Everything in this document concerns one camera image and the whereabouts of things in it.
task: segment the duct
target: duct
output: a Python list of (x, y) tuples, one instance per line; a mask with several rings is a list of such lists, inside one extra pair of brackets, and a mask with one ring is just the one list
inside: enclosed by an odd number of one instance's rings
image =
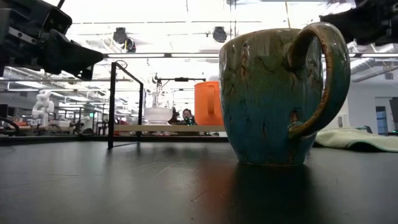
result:
[[(398, 52), (398, 45), (389, 44), (378, 50), (378, 53), (396, 53)], [(363, 72), (371, 67), (376, 66), (377, 62), (374, 58), (362, 58), (351, 62), (351, 75), (358, 72)]]
[(396, 70), (398, 70), (398, 67), (394, 67), (394, 68), (385, 68), (385, 69), (383, 69), (383, 70), (381, 70), (381, 71), (379, 71), (379, 72), (375, 72), (375, 73), (373, 73), (373, 74), (366, 75), (366, 76), (361, 77), (361, 78), (357, 78), (357, 79), (353, 80), (352, 82), (353, 82), (353, 83), (359, 83), (359, 82), (361, 82), (361, 81), (365, 81), (365, 80), (368, 80), (368, 79), (370, 79), (370, 78), (373, 78), (373, 77), (376, 77), (376, 76), (379, 76), (379, 75), (383, 75), (383, 74), (385, 74), (385, 73), (390, 73), (390, 72), (393, 72), (393, 71), (396, 71)]
[[(21, 79), (21, 76), (17, 75), (17, 74), (24, 75), (24, 76), (26, 76), (26, 78), (24, 78), (24, 80), (27, 81), (27, 82), (32, 80), (31, 78), (27, 78), (28, 76), (32, 76), (32, 75), (33, 76), (37, 76), (37, 77), (41, 77), (41, 78), (46, 78), (45, 75), (43, 75), (41, 73), (38, 73), (38, 72), (31, 71), (31, 70), (26, 69), (26, 68), (15, 69), (15, 68), (10, 68), (10, 67), (5, 67), (4, 74), (7, 75), (9, 78), (15, 78), (15, 79)], [(63, 85), (61, 85), (59, 83), (51, 83), (51, 84), (48, 84), (47, 86), (49, 86), (49, 88), (54, 88), (54, 89), (65, 88)], [(73, 93), (65, 92), (65, 93), (62, 93), (62, 94), (65, 95), (65, 96), (76, 96), (76, 93), (73, 94)], [(102, 100), (101, 98), (95, 97), (94, 94), (91, 94), (90, 96), (88, 96), (88, 95), (85, 95), (85, 94), (77, 93), (77, 95), (80, 95), (80, 96), (83, 96), (83, 97), (88, 97), (90, 100)]]

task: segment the black camera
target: black camera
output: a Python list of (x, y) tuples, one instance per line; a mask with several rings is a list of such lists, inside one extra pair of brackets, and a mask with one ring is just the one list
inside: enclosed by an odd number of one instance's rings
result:
[(345, 41), (376, 46), (398, 43), (397, 0), (355, 0), (356, 8), (338, 14), (320, 16), (336, 26)]
[(126, 28), (124, 27), (118, 27), (116, 28), (116, 31), (113, 32), (113, 40), (121, 44), (121, 48), (125, 50), (127, 53), (136, 53), (136, 43), (127, 36), (126, 34)]
[(71, 25), (68, 15), (44, 1), (0, 0), (0, 76), (12, 66), (91, 80), (103, 54), (69, 41)]

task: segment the shelf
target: shelf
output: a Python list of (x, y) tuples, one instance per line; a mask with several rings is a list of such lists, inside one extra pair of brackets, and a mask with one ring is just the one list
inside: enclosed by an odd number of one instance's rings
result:
[(204, 125), (120, 125), (115, 124), (115, 131), (175, 131), (175, 132), (222, 132), (224, 126)]

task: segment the mug handle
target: mug handle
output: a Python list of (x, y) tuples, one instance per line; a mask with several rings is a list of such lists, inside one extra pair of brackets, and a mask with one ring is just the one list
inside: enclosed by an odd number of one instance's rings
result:
[(321, 102), (312, 117), (289, 127), (289, 138), (307, 138), (328, 125), (339, 113), (348, 94), (351, 69), (346, 42), (340, 31), (326, 22), (304, 27), (288, 46), (286, 57), (294, 71), (305, 65), (306, 54), (314, 37), (321, 45), (326, 60), (326, 83)]
[(207, 86), (207, 112), (210, 115), (214, 114), (214, 96), (215, 96), (215, 88), (213, 85)]

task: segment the white robot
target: white robot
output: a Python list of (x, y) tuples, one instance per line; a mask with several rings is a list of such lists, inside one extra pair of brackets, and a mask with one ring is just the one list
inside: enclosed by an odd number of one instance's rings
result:
[[(40, 126), (49, 125), (49, 113), (54, 112), (54, 102), (50, 101), (51, 91), (40, 90), (36, 96), (36, 104), (32, 109), (32, 116), (37, 119), (39, 116), (42, 118)], [(32, 120), (30, 125), (37, 125), (36, 121)]]

